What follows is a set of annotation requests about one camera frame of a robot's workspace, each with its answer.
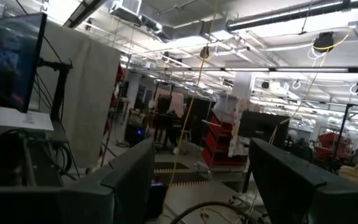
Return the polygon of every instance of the computer monitor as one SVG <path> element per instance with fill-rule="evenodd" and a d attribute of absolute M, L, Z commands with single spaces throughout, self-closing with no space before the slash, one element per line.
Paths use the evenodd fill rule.
<path fill-rule="evenodd" d="M 260 138 L 269 141 L 275 128 L 273 145 L 284 147 L 290 121 L 287 116 L 245 111 L 241 117 L 238 135 L 245 138 Z"/>
<path fill-rule="evenodd" d="M 0 19 L 0 97 L 5 107 L 22 113 L 29 108 L 46 22 L 47 15 L 43 13 Z M 2 84 L 1 73 L 6 71 L 13 77 Z"/>

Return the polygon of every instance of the ceiling fixture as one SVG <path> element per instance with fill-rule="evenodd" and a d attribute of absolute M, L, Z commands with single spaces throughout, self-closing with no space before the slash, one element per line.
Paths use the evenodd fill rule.
<path fill-rule="evenodd" d="M 267 90 L 269 88 L 270 84 L 269 82 L 262 82 L 262 88 Z"/>
<path fill-rule="evenodd" d="M 334 48 L 333 32 L 320 33 L 313 43 L 313 49 L 319 53 L 328 53 Z"/>
<path fill-rule="evenodd" d="M 357 84 L 353 84 L 350 89 L 349 89 L 350 93 L 352 95 L 358 95 L 358 83 Z"/>
<path fill-rule="evenodd" d="M 294 90 L 299 89 L 299 87 L 301 87 L 301 83 L 299 82 L 299 80 L 297 80 L 297 81 L 295 81 L 295 82 L 292 83 L 292 88 L 293 88 Z"/>

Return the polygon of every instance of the metal pole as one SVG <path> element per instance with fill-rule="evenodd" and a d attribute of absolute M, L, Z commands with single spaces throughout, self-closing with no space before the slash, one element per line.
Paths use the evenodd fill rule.
<path fill-rule="evenodd" d="M 345 128 L 346 117 L 347 117 L 347 114 L 348 114 L 349 109 L 350 109 L 351 107 L 353 107 L 352 104 L 347 104 L 347 105 L 346 105 L 345 114 L 344 114 L 343 119 L 342 119 L 341 129 L 339 130 L 338 140 L 335 142 L 335 146 L 334 146 L 333 158 L 331 158 L 331 162 L 330 162 L 330 165 L 329 165 L 330 171 L 332 171 L 332 170 L 333 170 L 333 167 L 334 167 L 334 162 L 335 162 L 335 160 L 336 160 L 336 155 L 337 155 L 337 153 L 338 153 L 339 143 L 341 142 L 343 129 Z"/>

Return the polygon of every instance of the wire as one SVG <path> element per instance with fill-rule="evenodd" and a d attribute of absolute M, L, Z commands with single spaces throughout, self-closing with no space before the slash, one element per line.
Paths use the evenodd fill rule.
<path fill-rule="evenodd" d="M 251 204 L 251 207 L 250 207 L 250 210 L 249 210 L 249 213 L 248 213 L 248 216 L 250 216 L 250 217 L 252 215 L 252 212 L 254 211 L 254 206 L 255 206 L 256 198 L 258 197 L 258 192 L 259 191 L 256 190 L 255 197 L 254 197 L 254 199 L 252 201 L 252 204 Z"/>
<path fill-rule="evenodd" d="M 37 87 L 38 87 L 38 111 L 41 111 L 41 96 L 40 96 L 40 92 L 41 92 L 41 86 L 40 86 L 40 82 L 38 79 L 38 76 L 35 77 L 35 80 L 37 81 Z"/>
<path fill-rule="evenodd" d="M 350 35 L 350 33 L 352 32 L 352 30 L 353 30 L 353 29 L 349 29 L 349 31 L 347 32 L 346 36 L 345 36 L 341 41 L 339 41 L 339 42 L 337 42 L 337 43 L 335 43 L 335 44 L 332 44 L 331 46 L 328 46 L 328 47 L 315 47 L 315 46 L 313 46 L 313 44 L 312 44 L 312 48 L 314 48 L 314 49 L 316 49 L 316 50 L 327 50 L 327 52 L 328 52 L 328 51 L 331 50 L 333 47 L 336 47 L 336 46 L 338 46 L 339 44 L 343 43 L 343 42 L 349 37 L 349 35 Z"/>
<path fill-rule="evenodd" d="M 216 213 L 216 214 L 218 214 L 221 218 L 223 218 L 224 221 L 226 221 L 226 222 L 228 222 L 228 223 L 231 223 L 230 220 L 228 220 L 226 217 L 224 217 L 224 216 L 222 215 L 222 213 L 220 213 L 220 212 L 218 212 L 218 211 L 216 211 L 216 210 L 213 210 L 212 208 L 206 208 L 205 210 L 211 211 L 211 212 L 213 212 L 213 213 Z"/>
<path fill-rule="evenodd" d="M 39 100 L 42 100 L 43 103 L 47 106 L 48 109 L 52 108 L 52 104 L 51 102 L 49 101 L 48 99 L 48 96 L 45 94 L 45 92 L 42 90 L 42 88 L 40 87 L 39 85 L 39 82 L 38 80 L 35 80 L 34 81 L 35 84 L 39 87 L 39 90 L 37 90 L 34 86 L 33 86 L 33 89 L 35 90 L 35 92 L 38 94 L 39 96 Z"/>
<path fill-rule="evenodd" d="M 49 102 L 46 102 L 46 101 L 42 98 L 40 92 L 38 92 L 38 90 L 37 90 L 34 86 L 33 86 L 33 89 L 34 89 L 35 92 L 38 94 L 39 100 L 41 100 L 41 101 L 47 106 L 47 108 L 50 110 L 50 109 L 51 109 L 51 106 L 49 105 L 50 103 L 49 103 Z"/>
<path fill-rule="evenodd" d="M 194 212 L 195 210 L 199 209 L 199 208 L 203 208 L 203 207 L 207 207 L 207 206 L 212 206 L 212 205 L 218 205 L 218 206 L 222 206 L 222 207 L 226 207 L 226 208 L 230 208 L 231 210 L 233 210 L 236 214 L 240 215 L 240 219 L 242 217 L 248 219 L 249 216 L 243 212 L 240 208 L 237 208 L 229 203 L 226 202 L 203 202 L 203 203 L 199 203 L 197 205 L 194 205 L 190 208 L 187 208 L 185 211 L 183 211 L 181 214 L 179 214 L 177 217 L 175 217 L 170 224 L 177 224 L 180 222 L 180 220 L 182 220 L 183 218 L 185 218 L 188 214 L 190 214 L 191 212 Z"/>
<path fill-rule="evenodd" d="M 324 58 L 323 58 L 323 60 L 322 60 L 321 63 L 320 63 L 320 67 L 322 67 L 322 66 L 324 65 L 324 62 L 326 61 L 326 58 L 327 58 L 327 54 L 324 55 Z M 309 86 L 309 88 L 308 88 L 308 91 L 305 93 L 305 96 L 303 97 L 303 100 L 305 100 L 305 99 L 307 98 L 307 96 L 309 95 L 309 92 L 310 92 L 310 90 L 311 90 L 311 87 L 313 86 L 314 81 L 316 81 L 317 76 L 318 76 L 318 73 L 316 73 L 316 75 L 314 76 L 313 80 L 311 81 L 310 86 Z M 290 118 L 283 120 L 282 122 L 280 122 L 280 124 L 278 124 L 278 125 L 276 126 L 276 128 L 274 129 L 274 131 L 273 131 L 273 133 L 272 133 L 272 136 L 270 137 L 269 144 L 273 144 L 274 138 L 275 138 L 275 135 L 276 135 L 276 132 L 277 132 L 278 127 L 279 127 L 280 125 L 282 125 L 282 124 L 288 122 L 288 121 L 291 120 L 292 118 L 294 118 L 295 115 L 297 114 L 297 112 L 299 111 L 299 109 L 301 108 L 301 105 L 302 105 L 302 104 L 300 103 L 299 106 L 297 107 L 297 109 L 295 110 L 295 112 L 292 114 L 292 116 L 291 116 Z"/>
<path fill-rule="evenodd" d="M 27 13 L 27 11 L 24 9 L 23 5 L 19 2 L 19 0 L 15 0 L 15 2 L 19 5 L 19 7 L 23 10 L 23 12 L 26 15 L 29 15 L 29 13 Z M 57 59 L 59 60 L 60 63 L 63 63 L 63 61 L 61 60 L 61 58 L 59 57 L 59 54 L 57 54 L 57 51 L 55 50 L 55 48 L 52 46 L 52 44 L 49 42 L 49 40 L 47 39 L 47 37 L 44 35 L 44 39 L 45 41 L 48 43 L 49 47 L 52 49 L 52 51 L 54 52 L 54 54 L 56 55 Z"/>
<path fill-rule="evenodd" d="M 213 18 L 212 18 L 212 21 L 211 21 L 211 27 L 209 28 L 208 37 L 211 36 L 213 26 L 214 26 L 214 22 L 215 22 L 215 18 L 216 18 L 216 15 L 218 14 L 218 5 L 219 5 L 219 0 L 215 0 L 214 14 L 213 14 Z M 208 48 L 210 42 L 211 42 L 211 39 L 209 39 L 208 42 L 206 43 L 206 46 L 205 46 L 206 48 Z M 200 66 L 201 69 L 200 69 L 200 74 L 198 75 L 197 86 L 200 84 L 201 74 L 203 72 L 203 67 L 204 67 L 205 60 L 206 59 L 203 58 L 203 60 L 201 61 L 201 66 Z M 179 143 L 178 143 L 178 152 L 177 152 L 176 157 L 175 157 L 175 162 L 173 163 L 172 176 L 171 176 L 171 180 L 170 180 L 170 183 L 169 183 L 168 186 L 172 186 L 172 183 L 173 183 L 173 178 L 175 176 L 175 172 L 176 172 L 176 168 L 177 168 L 177 164 L 178 164 L 178 160 L 179 160 L 180 146 L 181 146 L 181 143 L 182 143 L 183 135 L 185 133 L 186 123 L 188 121 L 188 118 L 189 118 L 190 113 L 191 113 L 191 109 L 193 107 L 194 99 L 195 99 L 195 97 L 193 97 L 191 99 L 191 102 L 190 102 L 190 105 L 189 105 L 189 108 L 188 108 L 188 111 L 187 111 L 187 114 L 186 114 L 185 122 L 184 122 L 184 125 L 183 125 L 182 129 L 181 129 Z"/>
<path fill-rule="evenodd" d="M 308 9 L 308 12 L 306 13 L 305 21 L 303 21 L 303 26 L 302 26 L 302 29 L 301 29 L 300 34 L 304 34 L 305 26 L 306 26 L 306 21 L 307 21 L 308 18 L 309 18 L 309 12 L 310 12 L 310 9 L 311 9 L 311 3 L 313 3 L 313 0 L 310 0 L 309 9 Z"/>

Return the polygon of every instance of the red shelving unit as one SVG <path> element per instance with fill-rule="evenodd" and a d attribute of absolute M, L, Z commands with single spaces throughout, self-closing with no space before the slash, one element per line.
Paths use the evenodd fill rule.
<path fill-rule="evenodd" d="M 236 167 L 246 164 L 246 156 L 228 157 L 230 140 L 232 138 L 232 124 L 220 122 L 211 111 L 211 117 L 206 123 L 207 133 L 204 137 L 204 147 L 201 155 L 209 168 L 212 167 Z"/>

